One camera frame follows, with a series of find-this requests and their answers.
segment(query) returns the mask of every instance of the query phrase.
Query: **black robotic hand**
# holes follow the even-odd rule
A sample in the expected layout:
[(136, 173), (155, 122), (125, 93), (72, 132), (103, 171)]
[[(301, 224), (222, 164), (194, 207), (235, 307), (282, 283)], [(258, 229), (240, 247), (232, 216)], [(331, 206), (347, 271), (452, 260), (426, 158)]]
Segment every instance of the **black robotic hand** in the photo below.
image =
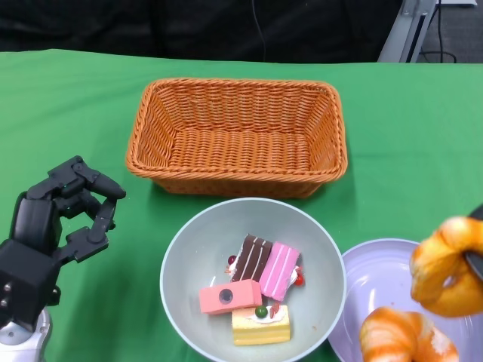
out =
[[(48, 178), (20, 194), (10, 237), (0, 246), (0, 327), (13, 321), (29, 331), (46, 305), (56, 305), (60, 267), (81, 262), (107, 248), (115, 228), (116, 202), (126, 196), (115, 181), (76, 156), (48, 172)], [(101, 204), (91, 192), (105, 196)], [(86, 213), (94, 221), (66, 236), (60, 218)]]

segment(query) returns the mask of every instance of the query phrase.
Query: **gray bowl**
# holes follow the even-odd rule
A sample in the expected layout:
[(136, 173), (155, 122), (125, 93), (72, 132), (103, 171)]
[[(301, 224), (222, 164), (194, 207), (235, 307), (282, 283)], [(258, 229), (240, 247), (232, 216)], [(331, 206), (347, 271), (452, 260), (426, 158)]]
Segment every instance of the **gray bowl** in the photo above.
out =
[[(296, 247), (306, 283), (292, 286), (284, 303), (291, 319), (291, 340), (258, 346), (233, 344), (231, 314), (210, 316), (199, 308), (198, 291), (229, 282), (227, 259), (245, 235)], [(340, 251), (312, 217), (296, 207), (263, 198), (216, 204), (193, 217), (176, 234), (161, 267), (161, 299), (178, 334), (197, 352), (216, 362), (295, 361), (326, 340), (346, 297)]]

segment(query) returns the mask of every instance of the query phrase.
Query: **black curtain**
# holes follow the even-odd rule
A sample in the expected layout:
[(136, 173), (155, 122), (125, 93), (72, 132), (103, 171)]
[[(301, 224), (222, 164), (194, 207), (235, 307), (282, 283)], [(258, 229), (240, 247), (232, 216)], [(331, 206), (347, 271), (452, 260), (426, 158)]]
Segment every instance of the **black curtain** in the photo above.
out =
[[(254, 0), (266, 61), (376, 61), (401, 0)], [(0, 0), (0, 51), (263, 59), (251, 0)]]

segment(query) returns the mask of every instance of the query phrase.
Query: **purple plate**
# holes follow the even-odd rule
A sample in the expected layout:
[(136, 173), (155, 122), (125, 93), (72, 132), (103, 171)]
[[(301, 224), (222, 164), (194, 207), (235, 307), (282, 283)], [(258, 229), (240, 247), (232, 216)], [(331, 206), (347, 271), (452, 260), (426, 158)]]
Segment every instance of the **purple plate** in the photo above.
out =
[(382, 306), (424, 313), (451, 338), (460, 353), (460, 361), (481, 361), (483, 314), (442, 318), (426, 311), (411, 298), (409, 259), (416, 246), (413, 241), (379, 239), (360, 244), (343, 254), (347, 273), (346, 304), (329, 335), (332, 349), (342, 362), (363, 362), (359, 330), (364, 319)]

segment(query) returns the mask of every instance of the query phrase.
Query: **wicker basket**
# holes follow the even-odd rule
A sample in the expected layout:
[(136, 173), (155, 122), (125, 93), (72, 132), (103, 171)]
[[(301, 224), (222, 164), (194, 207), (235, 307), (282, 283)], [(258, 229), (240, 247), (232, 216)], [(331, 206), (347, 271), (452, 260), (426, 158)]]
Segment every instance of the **wicker basket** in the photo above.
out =
[(339, 94), (314, 81), (155, 81), (127, 165), (173, 193), (305, 198), (347, 168)]

